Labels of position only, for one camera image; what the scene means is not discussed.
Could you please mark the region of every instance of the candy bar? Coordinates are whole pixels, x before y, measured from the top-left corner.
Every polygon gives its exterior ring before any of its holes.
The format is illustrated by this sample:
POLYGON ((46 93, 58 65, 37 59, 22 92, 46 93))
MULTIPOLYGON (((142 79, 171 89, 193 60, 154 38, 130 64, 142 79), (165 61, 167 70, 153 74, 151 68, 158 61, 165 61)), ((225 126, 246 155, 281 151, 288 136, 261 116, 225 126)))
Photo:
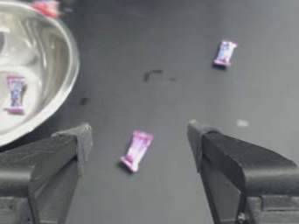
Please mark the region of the candy bar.
POLYGON ((218 66, 229 67, 231 65, 230 60, 238 44, 230 41, 222 41, 219 46, 219 55, 214 60, 214 64, 218 66))
POLYGON ((11 101, 7 111, 10 114, 21 115, 25 113, 25 77, 13 75, 7 76, 7 85, 11 92, 11 101))
POLYGON ((139 163, 146 155, 154 136, 142 131, 135 131, 133 143, 126 156, 121 158, 131 172, 137 172, 139 163))

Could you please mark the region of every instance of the stainless steel bowl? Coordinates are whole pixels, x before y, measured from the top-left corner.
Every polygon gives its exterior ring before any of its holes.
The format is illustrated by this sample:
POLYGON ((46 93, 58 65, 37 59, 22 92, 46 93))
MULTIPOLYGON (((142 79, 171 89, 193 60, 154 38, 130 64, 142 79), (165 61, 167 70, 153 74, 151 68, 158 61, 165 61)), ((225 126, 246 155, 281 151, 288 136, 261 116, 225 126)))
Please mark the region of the stainless steel bowl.
POLYGON ((66 101, 81 67, 63 22, 27 3, 0 1, 0 146, 31 132, 66 101), (23 115, 10 115, 7 76, 26 78, 23 115))

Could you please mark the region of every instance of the black table surface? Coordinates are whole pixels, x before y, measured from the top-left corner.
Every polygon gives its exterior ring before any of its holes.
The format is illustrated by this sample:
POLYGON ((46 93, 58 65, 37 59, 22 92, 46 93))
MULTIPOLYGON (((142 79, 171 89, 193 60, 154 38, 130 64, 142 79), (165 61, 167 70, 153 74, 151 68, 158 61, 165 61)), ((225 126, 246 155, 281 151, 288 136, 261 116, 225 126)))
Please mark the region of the black table surface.
POLYGON ((77 86, 7 146, 91 123, 95 150, 67 223, 213 223, 186 136, 194 118, 299 163, 298 10, 297 0, 81 0, 66 17, 77 86), (211 66, 223 39, 238 42, 227 70, 211 66), (118 161, 134 130, 155 139, 129 175, 118 161))

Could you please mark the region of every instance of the pink candy wrapper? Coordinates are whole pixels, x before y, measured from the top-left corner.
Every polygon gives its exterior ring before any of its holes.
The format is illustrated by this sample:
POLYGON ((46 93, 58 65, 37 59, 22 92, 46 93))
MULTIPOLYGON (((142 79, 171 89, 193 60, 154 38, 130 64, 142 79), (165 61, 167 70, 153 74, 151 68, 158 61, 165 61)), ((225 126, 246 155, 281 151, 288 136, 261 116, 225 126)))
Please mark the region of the pink candy wrapper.
POLYGON ((61 15, 61 2, 57 0, 38 0, 33 7, 49 17, 57 18, 61 15))
POLYGON ((131 172, 138 171, 139 163, 143 160, 153 141, 154 136, 151 134, 147 134, 142 131, 135 131, 129 152, 126 156, 121 158, 131 172))
POLYGON ((238 44, 230 41, 222 41, 219 46, 219 55, 214 60, 214 64, 218 66, 229 67, 231 65, 230 60, 238 44))
POLYGON ((10 114, 22 115, 25 113, 25 77, 7 76, 7 85, 11 92, 11 101, 7 111, 10 114))

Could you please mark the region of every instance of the bowl rim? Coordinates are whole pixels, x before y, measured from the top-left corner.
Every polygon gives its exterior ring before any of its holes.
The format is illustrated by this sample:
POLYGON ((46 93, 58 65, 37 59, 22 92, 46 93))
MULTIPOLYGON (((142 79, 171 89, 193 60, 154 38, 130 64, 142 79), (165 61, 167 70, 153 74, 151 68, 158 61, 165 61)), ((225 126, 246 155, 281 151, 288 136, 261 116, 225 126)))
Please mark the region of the bowl rim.
POLYGON ((71 34, 71 30, 59 18, 47 17, 29 3, 22 3, 18 1, 0 1, 0 4, 18 6, 37 13, 37 16, 45 17, 50 21, 50 23, 54 24, 54 26, 61 30, 61 33, 66 38, 70 50, 70 68, 59 92, 54 96, 49 105, 39 111, 35 117, 33 117, 26 123, 13 129, 9 133, 0 135, 0 146, 5 146, 30 132, 33 132, 46 122, 46 120, 49 120, 49 118, 59 110, 62 104, 66 102, 79 76, 81 54, 75 38, 71 34))

